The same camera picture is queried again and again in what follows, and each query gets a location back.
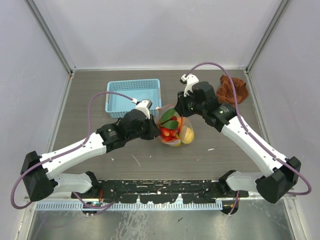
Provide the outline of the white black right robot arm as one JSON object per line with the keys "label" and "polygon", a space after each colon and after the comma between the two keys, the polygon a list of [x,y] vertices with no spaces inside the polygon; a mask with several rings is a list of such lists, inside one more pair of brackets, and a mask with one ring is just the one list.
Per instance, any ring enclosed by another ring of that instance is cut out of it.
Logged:
{"label": "white black right robot arm", "polygon": [[259,172],[230,170],[219,179],[219,191],[231,197],[236,191],[257,192],[275,204],[298,182],[301,162],[287,158],[267,144],[228,103],[219,103],[214,88],[206,81],[183,81],[175,110],[182,117],[201,116],[218,132],[235,142],[257,165]]}

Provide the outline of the clear zip top bag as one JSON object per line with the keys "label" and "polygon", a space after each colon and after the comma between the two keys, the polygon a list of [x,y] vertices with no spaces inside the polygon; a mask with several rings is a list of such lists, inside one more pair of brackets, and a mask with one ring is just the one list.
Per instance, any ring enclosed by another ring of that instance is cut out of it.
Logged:
{"label": "clear zip top bag", "polygon": [[178,147],[181,144],[191,144],[195,138],[195,132],[191,122],[181,116],[173,104],[157,107],[156,126],[160,130],[157,137],[160,142],[170,147]]}

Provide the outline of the red strawberry cluster with leaves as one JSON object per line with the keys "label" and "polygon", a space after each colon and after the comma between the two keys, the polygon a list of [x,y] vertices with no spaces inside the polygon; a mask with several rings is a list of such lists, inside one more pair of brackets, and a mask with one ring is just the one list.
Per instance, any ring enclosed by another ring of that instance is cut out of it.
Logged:
{"label": "red strawberry cluster with leaves", "polygon": [[181,143],[181,122],[181,117],[173,107],[159,108],[156,125],[161,130],[160,141],[170,146],[178,146]]}

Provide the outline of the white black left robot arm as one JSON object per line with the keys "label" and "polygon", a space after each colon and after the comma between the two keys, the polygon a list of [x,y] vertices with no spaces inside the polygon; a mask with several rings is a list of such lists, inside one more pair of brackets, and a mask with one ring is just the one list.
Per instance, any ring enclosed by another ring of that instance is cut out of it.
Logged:
{"label": "white black left robot arm", "polygon": [[29,152],[24,159],[20,175],[31,202],[37,202],[53,193],[76,192],[95,198],[100,185],[89,173],[64,174],[67,169],[120,149],[135,140],[153,140],[160,135],[153,116],[146,117],[137,109],[126,113],[116,122],[105,124],[87,138],[62,149],[37,154]]}

